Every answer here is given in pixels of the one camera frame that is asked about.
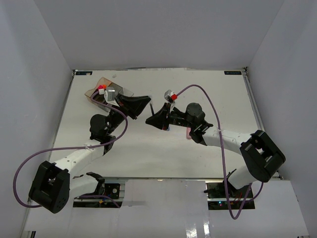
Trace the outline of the light pink correction pen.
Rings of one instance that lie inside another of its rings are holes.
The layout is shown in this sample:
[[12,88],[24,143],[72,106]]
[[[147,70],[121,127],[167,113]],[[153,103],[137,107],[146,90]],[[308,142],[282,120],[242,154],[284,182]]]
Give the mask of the light pink correction pen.
[[191,135],[190,135],[190,132],[191,132],[191,128],[186,128],[186,138],[187,139],[192,139]]

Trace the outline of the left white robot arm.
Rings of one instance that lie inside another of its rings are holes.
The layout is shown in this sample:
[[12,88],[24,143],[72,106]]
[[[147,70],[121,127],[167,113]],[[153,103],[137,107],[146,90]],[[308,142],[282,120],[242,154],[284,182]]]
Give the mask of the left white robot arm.
[[103,157],[118,137],[112,133],[127,118],[137,119],[147,104],[149,96],[128,97],[118,94],[116,105],[106,104],[107,116],[95,114],[90,119],[90,138],[84,146],[53,163],[42,162],[33,179],[29,198],[50,212],[61,211],[71,197],[103,197],[105,179],[103,176],[80,172],[92,161]]

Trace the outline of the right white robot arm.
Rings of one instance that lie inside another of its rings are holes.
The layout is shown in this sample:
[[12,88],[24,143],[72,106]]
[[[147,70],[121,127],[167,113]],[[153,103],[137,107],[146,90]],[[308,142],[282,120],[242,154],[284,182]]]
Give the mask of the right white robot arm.
[[194,142],[241,155],[245,164],[232,171],[223,186],[224,193],[231,198],[240,194],[242,187],[250,183],[268,182],[286,161],[265,131],[247,134],[219,130],[205,120],[205,113],[198,103],[190,103],[185,112],[172,109],[169,103],[165,103],[157,113],[146,119],[146,124],[160,130],[167,130],[170,125],[188,127]]

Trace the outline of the black ink gel pen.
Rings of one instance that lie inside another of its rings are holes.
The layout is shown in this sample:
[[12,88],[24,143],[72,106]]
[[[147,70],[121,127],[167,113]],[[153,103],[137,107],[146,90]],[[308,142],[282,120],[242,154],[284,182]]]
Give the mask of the black ink gel pen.
[[152,104],[152,103],[150,103],[150,109],[151,109],[152,115],[154,116],[154,115],[155,115],[155,112],[154,112],[154,108],[153,108],[153,104]]

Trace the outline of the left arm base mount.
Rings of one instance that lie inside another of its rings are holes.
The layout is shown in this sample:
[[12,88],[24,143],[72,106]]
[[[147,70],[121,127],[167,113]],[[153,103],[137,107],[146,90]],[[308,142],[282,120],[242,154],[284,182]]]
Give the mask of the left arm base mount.
[[74,208],[120,208],[124,198],[124,184],[106,183],[102,196],[76,198]]

